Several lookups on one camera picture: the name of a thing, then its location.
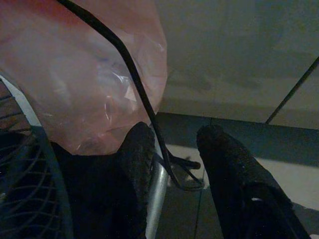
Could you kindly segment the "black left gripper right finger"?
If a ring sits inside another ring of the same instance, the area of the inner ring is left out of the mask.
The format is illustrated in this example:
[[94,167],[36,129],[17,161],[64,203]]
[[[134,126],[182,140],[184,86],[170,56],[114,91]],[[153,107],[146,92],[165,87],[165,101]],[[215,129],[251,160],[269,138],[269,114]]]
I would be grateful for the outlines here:
[[308,239],[281,186],[237,139],[203,126],[197,147],[225,239]]

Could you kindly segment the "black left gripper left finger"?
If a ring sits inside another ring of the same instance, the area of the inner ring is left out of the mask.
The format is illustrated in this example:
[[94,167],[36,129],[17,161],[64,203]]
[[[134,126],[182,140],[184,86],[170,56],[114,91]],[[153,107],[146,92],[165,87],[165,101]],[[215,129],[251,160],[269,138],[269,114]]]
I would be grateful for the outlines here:
[[104,175],[99,195],[101,239],[144,239],[155,136],[144,122],[134,125]]

